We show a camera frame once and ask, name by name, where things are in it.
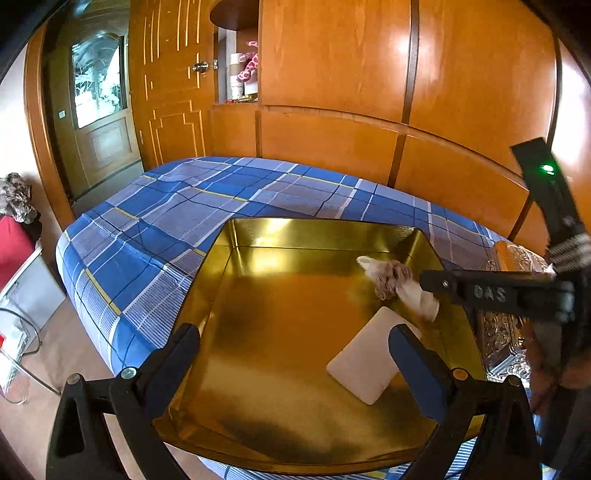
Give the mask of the patterned socks bundle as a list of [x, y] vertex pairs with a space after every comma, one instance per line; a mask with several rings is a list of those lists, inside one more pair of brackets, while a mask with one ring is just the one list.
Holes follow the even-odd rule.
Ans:
[[375, 294], [381, 301], [399, 298], [420, 317], [431, 322], [436, 319], [440, 308], [438, 299], [421, 287], [406, 264], [398, 260], [382, 261], [369, 256], [359, 256], [356, 262], [374, 283]]

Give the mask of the ornate metal tissue box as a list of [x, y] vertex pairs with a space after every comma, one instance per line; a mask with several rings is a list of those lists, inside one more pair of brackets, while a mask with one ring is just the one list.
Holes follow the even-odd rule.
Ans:
[[[542, 256], [506, 240], [495, 243], [486, 270], [555, 274]], [[503, 382], [514, 375], [526, 389], [530, 388], [531, 369], [521, 334], [525, 322], [510, 314], [478, 312], [478, 340], [488, 380]]]

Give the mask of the glass side table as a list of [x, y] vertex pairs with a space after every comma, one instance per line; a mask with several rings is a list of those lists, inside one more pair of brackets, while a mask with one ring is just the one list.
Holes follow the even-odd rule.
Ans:
[[23, 365], [42, 346], [40, 331], [29, 319], [1, 308], [1, 398], [10, 405], [24, 405], [31, 384], [59, 397], [61, 392]]

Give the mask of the blue plaid bedsheet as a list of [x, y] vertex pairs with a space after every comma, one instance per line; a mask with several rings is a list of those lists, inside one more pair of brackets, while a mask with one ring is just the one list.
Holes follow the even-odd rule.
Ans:
[[[162, 347], [222, 226], [235, 218], [322, 219], [421, 230], [442, 266], [484, 269], [495, 232], [451, 210], [354, 176], [262, 158], [201, 157], [141, 174], [61, 235], [68, 296], [113, 373]], [[199, 456], [225, 479], [397, 479], [406, 463], [336, 475], [249, 470]]]

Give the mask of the gold metal tray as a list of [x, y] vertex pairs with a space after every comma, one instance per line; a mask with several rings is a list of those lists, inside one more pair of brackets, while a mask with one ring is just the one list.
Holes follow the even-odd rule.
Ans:
[[200, 265], [178, 324], [200, 348], [154, 425], [167, 443], [249, 470], [336, 475], [413, 460], [434, 429], [402, 377], [374, 405], [327, 364], [379, 310], [358, 258], [414, 273], [442, 263], [419, 229], [358, 221], [235, 218]]

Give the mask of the red storage box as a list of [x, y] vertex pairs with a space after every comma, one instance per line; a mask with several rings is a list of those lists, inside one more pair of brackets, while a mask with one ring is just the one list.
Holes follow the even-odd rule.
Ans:
[[35, 246], [21, 224], [10, 216], [0, 221], [0, 290], [34, 252]]

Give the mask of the patterned cloth pile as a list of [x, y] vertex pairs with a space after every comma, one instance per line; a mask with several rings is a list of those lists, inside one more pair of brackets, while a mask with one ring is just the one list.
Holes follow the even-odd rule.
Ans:
[[9, 173], [0, 181], [0, 214], [26, 225], [39, 216], [32, 204], [32, 187], [18, 173]]

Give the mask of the pink flower decoration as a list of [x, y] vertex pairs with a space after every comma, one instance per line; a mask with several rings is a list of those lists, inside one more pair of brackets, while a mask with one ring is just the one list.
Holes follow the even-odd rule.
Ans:
[[243, 64], [242, 71], [238, 73], [238, 81], [246, 83], [257, 69], [259, 69], [259, 43], [256, 40], [249, 41], [247, 46], [252, 47], [253, 51], [242, 53], [238, 61]]

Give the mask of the glass panel door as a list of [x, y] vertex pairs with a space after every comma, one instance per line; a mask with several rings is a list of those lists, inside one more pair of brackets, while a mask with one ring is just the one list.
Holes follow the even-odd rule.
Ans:
[[66, 196], [79, 207], [141, 171], [128, 79], [129, 7], [70, 5], [47, 26], [44, 108]]

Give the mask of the wooden wardrobe door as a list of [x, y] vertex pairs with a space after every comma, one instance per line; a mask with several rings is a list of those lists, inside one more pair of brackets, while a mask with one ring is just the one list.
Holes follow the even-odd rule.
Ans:
[[132, 1], [129, 88], [143, 168], [211, 154], [215, 27], [207, 0]]

